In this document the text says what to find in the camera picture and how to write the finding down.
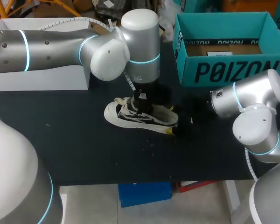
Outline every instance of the white sneaker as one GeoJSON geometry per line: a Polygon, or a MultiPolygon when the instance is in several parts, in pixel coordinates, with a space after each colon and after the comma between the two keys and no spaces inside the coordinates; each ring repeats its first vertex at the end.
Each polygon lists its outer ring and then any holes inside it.
{"type": "Polygon", "coordinates": [[[138,114],[137,110],[134,98],[115,98],[105,108],[104,117],[119,127],[144,128],[160,133],[166,133],[168,128],[177,125],[178,115],[164,106],[153,105],[151,114],[138,114]]]}

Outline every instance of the white platform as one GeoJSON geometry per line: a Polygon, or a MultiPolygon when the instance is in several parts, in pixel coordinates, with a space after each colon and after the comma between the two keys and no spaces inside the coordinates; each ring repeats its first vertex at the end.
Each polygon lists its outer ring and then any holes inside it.
{"type": "MultiPolygon", "coordinates": [[[[2,19],[0,30],[37,30],[66,18],[2,19]]],[[[58,25],[49,31],[75,31],[87,29],[87,21],[58,25]]],[[[49,70],[0,73],[0,91],[87,90],[90,74],[85,75],[79,65],[49,70]]]]}

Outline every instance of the table leg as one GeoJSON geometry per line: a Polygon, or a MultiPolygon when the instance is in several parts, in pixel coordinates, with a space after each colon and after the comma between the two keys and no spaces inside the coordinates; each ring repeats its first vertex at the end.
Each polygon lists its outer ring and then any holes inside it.
{"type": "Polygon", "coordinates": [[[231,215],[231,224],[245,224],[251,217],[248,194],[239,207],[231,215]]]}
{"type": "Polygon", "coordinates": [[[224,181],[223,187],[225,190],[225,195],[227,198],[227,203],[229,206],[229,212],[232,215],[233,212],[239,207],[239,197],[238,190],[234,181],[224,181]]]}

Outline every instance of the label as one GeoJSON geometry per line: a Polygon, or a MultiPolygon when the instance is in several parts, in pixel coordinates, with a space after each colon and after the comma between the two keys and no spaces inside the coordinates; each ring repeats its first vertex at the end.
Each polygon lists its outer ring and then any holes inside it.
{"type": "Polygon", "coordinates": [[[111,8],[111,7],[114,6],[113,2],[111,2],[110,0],[105,1],[104,4],[105,4],[108,8],[111,8]]]}
{"type": "Polygon", "coordinates": [[[182,10],[182,12],[185,12],[186,3],[187,3],[187,0],[181,0],[181,10],[182,10]]]}
{"type": "Polygon", "coordinates": [[[146,93],[141,93],[139,96],[139,99],[146,99],[146,93]]]}
{"type": "Polygon", "coordinates": [[[177,58],[178,58],[178,52],[181,50],[182,39],[183,39],[182,32],[179,31],[177,46],[176,46],[176,49],[175,49],[175,62],[176,63],[177,63],[177,58]]]}
{"type": "Polygon", "coordinates": [[[280,18],[277,19],[277,23],[280,23],[280,18]]]}
{"type": "Polygon", "coordinates": [[[207,56],[225,56],[225,55],[233,55],[233,54],[231,51],[207,52],[207,56]]]}
{"type": "Polygon", "coordinates": [[[268,69],[277,70],[280,61],[239,61],[239,62],[217,62],[210,65],[208,62],[200,62],[197,65],[195,83],[199,83],[201,77],[207,76],[212,83],[217,82],[237,82],[243,78],[247,78],[252,74],[260,73],[268,69]]]}
{"type": "Polygon", "coordinates": [[[185,44],[204,44],[204,45],[220,45],[220,44],[258,44],[259,39],[187,39],[183,40],[185,44]]]}

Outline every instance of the black table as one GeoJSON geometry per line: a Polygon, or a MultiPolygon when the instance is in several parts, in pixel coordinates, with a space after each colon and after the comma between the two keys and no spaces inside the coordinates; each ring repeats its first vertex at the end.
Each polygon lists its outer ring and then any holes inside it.
{"type": "MultiPolygon", "coordinates": [[[[106,105],[132,91],[124,77],[92,82],[88,91],[0,92],[0,118],[25,135],[60,185],[155,181],[251,179],[244,148],[232,134],[233,119],[214,120],[199,135],[176,138],[140,129],[123,129],[104,119],[106,105]]],[[[161,48],[161,83],[173,90],[173,104],[188,92],[182,88],[172,44],[161,48]]],[[[277,121],[280,128],[280,106],[277,121]]],[[[274,164],[252,158],[256,174],[274,164]]]]}

